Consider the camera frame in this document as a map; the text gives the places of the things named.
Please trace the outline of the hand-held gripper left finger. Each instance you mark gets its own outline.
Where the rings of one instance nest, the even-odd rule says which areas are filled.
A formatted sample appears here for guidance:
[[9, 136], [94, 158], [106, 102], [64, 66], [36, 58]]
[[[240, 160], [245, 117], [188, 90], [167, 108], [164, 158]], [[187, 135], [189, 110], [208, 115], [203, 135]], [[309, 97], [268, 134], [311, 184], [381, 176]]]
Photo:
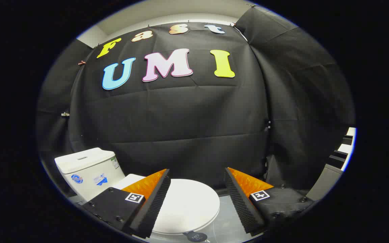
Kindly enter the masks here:
[[123, 189], [109, 187], [82, 208], [121, 232], [149, 238], [171, 185], [168, 173], [163, 169]]

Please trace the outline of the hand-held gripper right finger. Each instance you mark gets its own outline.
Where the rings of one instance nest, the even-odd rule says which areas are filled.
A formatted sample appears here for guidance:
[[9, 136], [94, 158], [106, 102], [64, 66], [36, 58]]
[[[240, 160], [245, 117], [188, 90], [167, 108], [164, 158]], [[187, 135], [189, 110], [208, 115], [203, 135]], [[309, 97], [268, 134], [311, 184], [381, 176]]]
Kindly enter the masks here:
[[315, 200], [287, 187], [275, 187], [236, 169], [225, 168], [225, 184], [244, 231], [251, 236], [288, 227]]

